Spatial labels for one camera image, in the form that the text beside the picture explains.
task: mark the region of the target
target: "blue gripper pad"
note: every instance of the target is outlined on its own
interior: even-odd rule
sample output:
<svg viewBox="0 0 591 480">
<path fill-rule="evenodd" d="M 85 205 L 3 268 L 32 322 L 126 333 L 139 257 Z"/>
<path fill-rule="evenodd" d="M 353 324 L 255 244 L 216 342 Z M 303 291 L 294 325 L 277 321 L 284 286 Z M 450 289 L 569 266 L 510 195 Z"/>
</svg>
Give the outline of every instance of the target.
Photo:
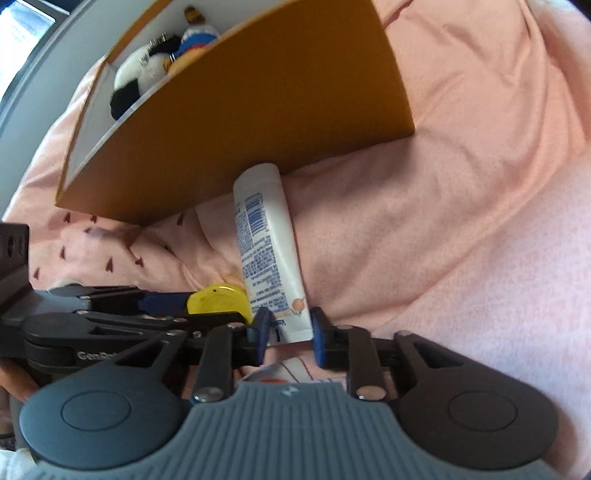
<svg viewBox="0 0 591 480">
<path fill-rule="evenodd" d="M 542 460 L 479 472 L 438 460 L 403 432 L 389 407 L 339 384 L 243 382 L 195 405 L 163 448 L 113 470 L 41 462 L 26 480 L 557 480 Z"/>
</svg>

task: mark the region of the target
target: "orange box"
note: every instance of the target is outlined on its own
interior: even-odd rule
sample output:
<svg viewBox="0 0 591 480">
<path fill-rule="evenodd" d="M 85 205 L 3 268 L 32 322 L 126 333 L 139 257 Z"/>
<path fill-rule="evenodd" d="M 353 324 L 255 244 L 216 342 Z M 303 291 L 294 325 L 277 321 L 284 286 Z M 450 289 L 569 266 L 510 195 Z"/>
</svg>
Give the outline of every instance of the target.
<svg viewBox="0 0 591 480">
<path fill-rule="evenodd" d="M 195 6 L 219 28 L 222 4 Z M 115 122 L 117 67 L 163 31 L 182 33 L 186 5 L 157 1 L 111 51 L 76 125 L 57 206 L 146 225 L 231 192 L 257 163 L 285 174 L 413 132 L 371 0 L 292 0 L 267 10 L 227 30 Z"/>
</svg>

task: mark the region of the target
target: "pink blanket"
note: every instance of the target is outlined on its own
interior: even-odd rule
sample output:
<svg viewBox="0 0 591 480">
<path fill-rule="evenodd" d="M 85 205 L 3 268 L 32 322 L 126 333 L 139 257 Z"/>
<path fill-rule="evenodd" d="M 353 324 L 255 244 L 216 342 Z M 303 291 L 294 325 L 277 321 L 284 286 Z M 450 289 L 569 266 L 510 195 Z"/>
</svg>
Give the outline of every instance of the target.
<svg viewBox="0 0 591 480">
<path fill-rule="evenodd" d="M 377 336 L 413 330 L 544 391 L 549 461 L 591 469 L 591 24 L 558 0 L 375 0 L 417 132 L 284 179 L 310 304 Z M 53 206 L 96 68 L 5 220 L 31 226 L 33 285 L 241 283 L 232 197 L 147 229 Z M 316 377 L 310 347 L 299 355 Z"/>
</svg>

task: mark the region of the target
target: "plush toy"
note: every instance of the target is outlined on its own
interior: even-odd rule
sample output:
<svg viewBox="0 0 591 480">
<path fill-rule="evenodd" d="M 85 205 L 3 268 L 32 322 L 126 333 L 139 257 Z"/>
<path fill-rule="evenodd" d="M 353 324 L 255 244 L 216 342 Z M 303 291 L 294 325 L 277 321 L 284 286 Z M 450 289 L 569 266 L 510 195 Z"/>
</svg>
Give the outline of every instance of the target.
<svg viewBox="0 0 591 480">
<path fill-rule="evenodd" d="M 140 97 L 169 75 L 176 75 L 201 56 L 204 48 L 219 37 L 195 7 L 184 10 L 189 23 L 183 37 L 162 34 L 149 45 L 138 48 L 115 74 L 111 116 L 118 120 Z"/>
<path fill-rule="evenodd" d="M 178 50 L 181 38 L 162 34 L 148 45 L 135 50 L 115 73 L 111 116 L 118 120 L 127 109 L 156 83 L 166 77 L 164 62 Z"/>
<path fill-rule="evenodd" d="M 219 32 L 207 23 L 203 14 L 195 7 L 187 7 L 184 14 L 189 27 L 183 34 L 178 50 L 164 62 L 164 68 L 170 75 L 176 75 L 187 65 L 193 63 L 203 54 L 207 45 L 220 36 Z"/>
</svg>

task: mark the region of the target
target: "pink bedsheet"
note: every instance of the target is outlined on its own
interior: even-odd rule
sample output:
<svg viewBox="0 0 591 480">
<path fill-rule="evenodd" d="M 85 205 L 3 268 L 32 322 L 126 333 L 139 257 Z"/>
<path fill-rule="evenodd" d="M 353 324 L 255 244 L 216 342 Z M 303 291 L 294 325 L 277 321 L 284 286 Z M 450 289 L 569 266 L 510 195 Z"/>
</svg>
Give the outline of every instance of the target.
<svg viewBox="0 0 591 480">
<path fill-rule="evenodd" d="M 374 335 L 410 329 L 560 409 L 548 459 L 591 469 L 591 24 L 566 2 L 375 0 L 417 126 L 284 179 L 310 304 Z M 53 206 L 96 67 L 5 220 L 31 226 L 33 285 L 161 291 L 241 283 L 232 197 L 140 229 Z M 308 344 L 269 352 L 300 355 Z"/>
</svg>

